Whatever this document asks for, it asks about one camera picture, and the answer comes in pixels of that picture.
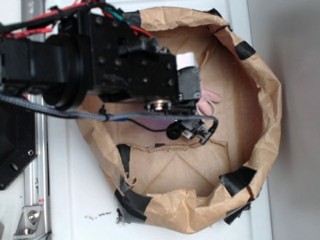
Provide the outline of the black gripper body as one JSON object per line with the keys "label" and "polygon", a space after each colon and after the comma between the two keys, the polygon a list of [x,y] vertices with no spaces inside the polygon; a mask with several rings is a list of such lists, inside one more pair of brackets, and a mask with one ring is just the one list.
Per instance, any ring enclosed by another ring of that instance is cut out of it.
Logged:
{"label": "black gripper body", "polygon": [[156,37],[138,36],[123,20],[88,13],[92,68],[87,95],[105,103],[143,104],[149,112],[194,113],[201,97],[199,68],[179,67],[178,56]]}

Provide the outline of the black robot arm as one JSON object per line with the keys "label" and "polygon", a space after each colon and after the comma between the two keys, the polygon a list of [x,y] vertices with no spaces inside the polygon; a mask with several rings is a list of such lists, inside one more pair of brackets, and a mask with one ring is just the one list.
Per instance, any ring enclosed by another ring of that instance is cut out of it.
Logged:
{"label": "black robot arm", "polygon": [[199,68],[160,48],[123,20],[68,11],[0,29],[0,85],[6,95],[40,94],[59,110],[87,95],[139,103],[149,111],[192,114],[201,97]]}

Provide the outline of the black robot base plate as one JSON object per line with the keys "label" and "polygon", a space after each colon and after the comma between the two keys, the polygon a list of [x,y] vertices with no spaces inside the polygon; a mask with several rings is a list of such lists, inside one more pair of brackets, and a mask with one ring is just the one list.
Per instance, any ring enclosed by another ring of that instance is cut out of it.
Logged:
{"label": "black robot base plate", "polygon": [[0,189],[6,190],[37,156],[35,114],[0,104]]}

